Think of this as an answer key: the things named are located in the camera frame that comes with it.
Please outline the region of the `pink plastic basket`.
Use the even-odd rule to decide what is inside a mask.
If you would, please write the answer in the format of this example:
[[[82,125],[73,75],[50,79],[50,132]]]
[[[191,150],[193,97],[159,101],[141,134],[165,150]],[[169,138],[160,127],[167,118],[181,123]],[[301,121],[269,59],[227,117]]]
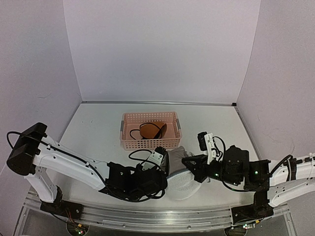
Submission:
[[[125,150],[154,150],[158,146],[174,149],[179,146],[181,138],[176,112],[123,114],[120,141]]]

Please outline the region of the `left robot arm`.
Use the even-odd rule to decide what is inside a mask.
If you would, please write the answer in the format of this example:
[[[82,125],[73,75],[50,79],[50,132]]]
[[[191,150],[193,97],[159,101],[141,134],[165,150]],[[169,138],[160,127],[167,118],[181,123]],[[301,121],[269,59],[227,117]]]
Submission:
[[[17,135],[6,162],[8,168],[23,176],[36,190],[42,202],[56,215],[66,211],[66,204],[58,196],[62,191],[49,178],[53,170],[80,181],[92,189],[116,199],[141,203],[160,199],[167,188],[166,173],[160,163],[149,158],[139,159],[135,167],[114,162],[98,161],[78,154],[56,142],[46,133],[47,126],[36,123]]]

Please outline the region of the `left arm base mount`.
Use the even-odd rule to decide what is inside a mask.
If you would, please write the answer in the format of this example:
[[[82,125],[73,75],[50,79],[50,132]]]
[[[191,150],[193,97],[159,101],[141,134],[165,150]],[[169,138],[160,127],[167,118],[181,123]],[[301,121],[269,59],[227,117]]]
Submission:
[[[40,210],[56,216],[79,220],[82,215],[83,205],[63,200],[63,193],[57,186],[56,199],[52,203],[41,201]]]

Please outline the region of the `orange black bra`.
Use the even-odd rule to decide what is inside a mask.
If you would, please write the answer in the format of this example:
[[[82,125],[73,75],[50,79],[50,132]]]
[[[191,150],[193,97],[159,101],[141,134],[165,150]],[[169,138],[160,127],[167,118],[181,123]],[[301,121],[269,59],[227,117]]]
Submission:
[[[145,122],[139,125],[138,129],[132,129],[129,135],[132,139],[138,140],[133,136],[134,132],[138,132],[140,140],[162,139],[167,131],[167,124],[161,121]]]

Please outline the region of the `white mesh laundry bag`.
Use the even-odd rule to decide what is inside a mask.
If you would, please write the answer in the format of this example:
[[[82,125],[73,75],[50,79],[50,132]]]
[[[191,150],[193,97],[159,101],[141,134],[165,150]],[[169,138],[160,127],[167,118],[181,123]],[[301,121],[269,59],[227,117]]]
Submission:
[[[167,177],[167,197],[173,200],[185,200],[194,195],[201,187],[201,183],[194,180],[193,173],[188,170],[179,170]]]

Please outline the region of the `grey bra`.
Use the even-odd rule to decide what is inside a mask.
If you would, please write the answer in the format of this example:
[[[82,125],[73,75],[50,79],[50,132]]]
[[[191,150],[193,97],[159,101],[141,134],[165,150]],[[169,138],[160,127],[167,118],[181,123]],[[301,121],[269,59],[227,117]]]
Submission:
[[[190,151],[186,151],[183,146],[169,150],[164,158],[161,168],[167,175],[171,175],[174,172],[185,169],[185,165],[182,163],[183,158],[194,156]]]

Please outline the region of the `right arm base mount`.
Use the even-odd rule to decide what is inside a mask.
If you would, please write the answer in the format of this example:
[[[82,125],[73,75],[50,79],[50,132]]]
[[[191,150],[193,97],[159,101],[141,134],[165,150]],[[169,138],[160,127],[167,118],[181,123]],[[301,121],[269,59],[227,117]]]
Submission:
[[[272,216],[274,211],[269,202],[267,191],[255,192],[252,204],[237,206],[231,209],[233,225]]]

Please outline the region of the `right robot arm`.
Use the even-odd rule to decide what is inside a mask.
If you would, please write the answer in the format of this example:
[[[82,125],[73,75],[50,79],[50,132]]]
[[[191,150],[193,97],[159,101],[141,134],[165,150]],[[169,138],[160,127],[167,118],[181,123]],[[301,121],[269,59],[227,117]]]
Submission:
[[[250,161],[249,152],[231,146],[220,161],[208,161],[204,154],[182,159],[193,173],[194,180],[220,181],[231,191],[254,192],[258,199],[248,206],[248,214],[258,218],[267,210],[267,204],[276,207],[315,189],[315,155],[282,160]]]

